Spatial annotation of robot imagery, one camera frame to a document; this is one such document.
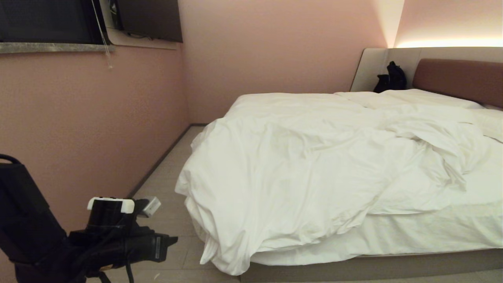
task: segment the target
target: upholstered headboard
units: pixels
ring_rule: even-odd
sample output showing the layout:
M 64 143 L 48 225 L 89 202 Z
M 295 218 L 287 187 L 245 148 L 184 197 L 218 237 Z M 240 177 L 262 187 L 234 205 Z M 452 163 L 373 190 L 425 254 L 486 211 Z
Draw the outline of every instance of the upholstered headboard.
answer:
M 503 108 L 503 63 L 421 59 L 412 86 Z

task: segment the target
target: window blind cord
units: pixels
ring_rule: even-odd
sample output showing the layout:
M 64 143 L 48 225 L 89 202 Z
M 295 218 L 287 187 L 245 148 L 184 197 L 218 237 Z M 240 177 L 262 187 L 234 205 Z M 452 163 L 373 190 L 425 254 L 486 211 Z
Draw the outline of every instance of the window blind cord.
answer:
M 105 35 L 103 34 L 103 30 L 101 29 L 101 24 L 100 24 L 100 19 L 98 18 L 98 13 L 96 12 L 96 7 L 95 7 L 95 4 L 94 4 L 94 0 L 90 0 L 91 3 L 93 3 L 93 9 L 95 11 L 95 16 L 96 16 L 96 22 L 98 23 L 98 28 L 100 29 L 100 34 L 101 34 L 101 40 L 103 41 L 103 45 L 105 47 L 105 54 L 107 56 L 107 64 L 108 64 L 108 68 L 109 69 L 112 69 L 113 66 L 112 66 L 112 56 L 110 55 L 110 50 L 108 49 L 108 44 L 105 40 Z

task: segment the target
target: wall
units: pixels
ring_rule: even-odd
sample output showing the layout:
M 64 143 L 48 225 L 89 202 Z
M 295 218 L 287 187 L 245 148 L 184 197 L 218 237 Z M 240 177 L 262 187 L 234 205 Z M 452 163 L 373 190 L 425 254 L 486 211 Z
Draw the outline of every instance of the wall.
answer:
M 501 0 L 406 0 L 395 47 L 503 46 Z
M 125 197 L 189 125 L 176 50 L 0 55 L 0 152 L 23 162 L 67 231 Z M 13 266 L 0 256 L 1 282 Z
M 386 47 L 372 0 L 180 0 L 191 121 L 239 95 L 348 91 L 363 49 Z

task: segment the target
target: black bag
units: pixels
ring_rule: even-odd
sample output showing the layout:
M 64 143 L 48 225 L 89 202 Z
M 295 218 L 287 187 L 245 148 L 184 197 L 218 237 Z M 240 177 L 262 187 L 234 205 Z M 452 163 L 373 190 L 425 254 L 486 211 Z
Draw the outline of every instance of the black bag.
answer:
M 407 87 L 407 78 L 400 66 L 391 61 L 386 67 L 389 75 L 378 75 L 379 82 L 374 92 L 381 93 L 387 90 L 404 90 Z

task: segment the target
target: television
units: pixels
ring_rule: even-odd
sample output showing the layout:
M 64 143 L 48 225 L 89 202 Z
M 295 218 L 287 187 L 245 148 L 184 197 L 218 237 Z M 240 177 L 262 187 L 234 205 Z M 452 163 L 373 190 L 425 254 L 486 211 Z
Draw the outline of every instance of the television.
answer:
M 178 0 L 110 0 L 116 28 L 130 36 L 183 42 Z

